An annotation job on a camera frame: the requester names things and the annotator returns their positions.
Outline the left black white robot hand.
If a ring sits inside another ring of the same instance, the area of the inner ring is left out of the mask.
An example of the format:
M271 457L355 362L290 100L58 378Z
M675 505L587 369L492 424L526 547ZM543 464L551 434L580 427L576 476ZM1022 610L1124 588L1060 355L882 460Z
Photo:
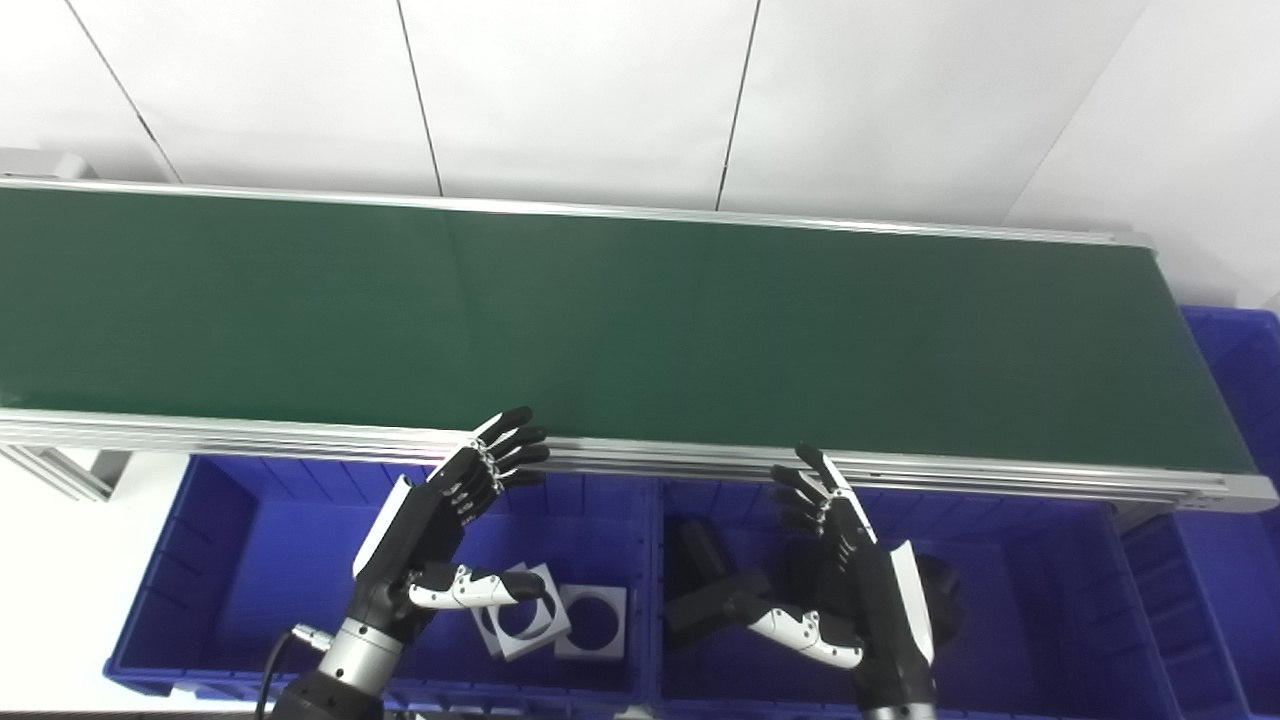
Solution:
M530 407L506 410L472 430L421 482L399 479L353 561L346 620L411 644L442 610L486 609L547 594L532 571L454 561L465 529L508 489L541 486L547 432Z

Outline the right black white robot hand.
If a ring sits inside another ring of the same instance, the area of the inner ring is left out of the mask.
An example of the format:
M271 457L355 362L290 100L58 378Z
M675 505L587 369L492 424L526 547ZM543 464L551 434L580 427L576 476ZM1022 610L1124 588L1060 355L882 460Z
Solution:
M840 610L731 594L724 615L795 653L837 667L864 719L936 719L934 633L925 582L910 542L879 539L860 497L820 448L800 443L800 470L771 468L786 527L809 530L826 552Z

